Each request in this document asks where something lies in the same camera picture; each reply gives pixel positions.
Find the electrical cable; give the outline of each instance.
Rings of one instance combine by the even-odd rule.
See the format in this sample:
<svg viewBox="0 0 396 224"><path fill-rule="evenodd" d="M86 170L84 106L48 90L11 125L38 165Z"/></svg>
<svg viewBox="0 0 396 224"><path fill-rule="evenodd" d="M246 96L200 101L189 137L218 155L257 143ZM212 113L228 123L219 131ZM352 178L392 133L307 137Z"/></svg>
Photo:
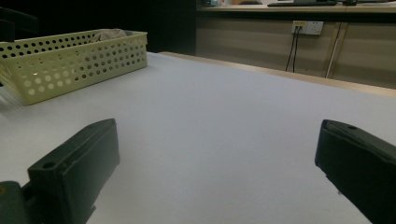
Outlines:
<svg viewBox="0 0 396 224"><path fill-rule="evenodd" d="M296 48L294 49L294 59L293 59L293 73L294 73L294 65L296 64L296 55L297 55L297 47L298 47L298 36L299 36L299 34L300 34L300 31L301 31L301 26L299 26L298 27L298 30L297 30L297 37L296 37Z"/></svg>
<svg viewBox="0 0 396 224"><path fill-rule="evenodd" d="M291 41L291 49L290 49L290 54L289 54L289 58L288 58L288 63L286 64L286 69L285 69L285 71L288 71L289 62L290 62L290 58L291 58L291 53L293 52L293 47L294 47L294 39L295 39L296 33L297 33L297 28L299 28L299 27L296 26L296 27L294 28L293 40Z"/></svg>

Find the power socket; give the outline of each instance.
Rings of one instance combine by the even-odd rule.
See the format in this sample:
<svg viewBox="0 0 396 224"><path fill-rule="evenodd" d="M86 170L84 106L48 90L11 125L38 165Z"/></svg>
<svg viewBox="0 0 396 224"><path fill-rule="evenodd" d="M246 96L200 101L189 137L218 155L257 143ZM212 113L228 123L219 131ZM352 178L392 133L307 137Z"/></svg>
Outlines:
<svg viewBox="0 0 396 224"><path fill-rule="evenodd" d="M296 27L301 27L300 35L320 35L323 21L293 21L291 33L294 34Z"/></svg>
<svg viewBox="0 0 396 224"><path fill-rule="evenodd" d="M323 21L309 21L306 25L306 35L320 35Z"/></svg>
<svg viewBox="0 0 396 224"><path fill-rule="evenodd" d="M306 30L306 25L307 24L308 24L307 21L293 21L293 25L291 26L291 33L294 34L294 32L298 31L297 27L301 27L301 30L298 33L299 34L305 34L305 30Z"/></svg>

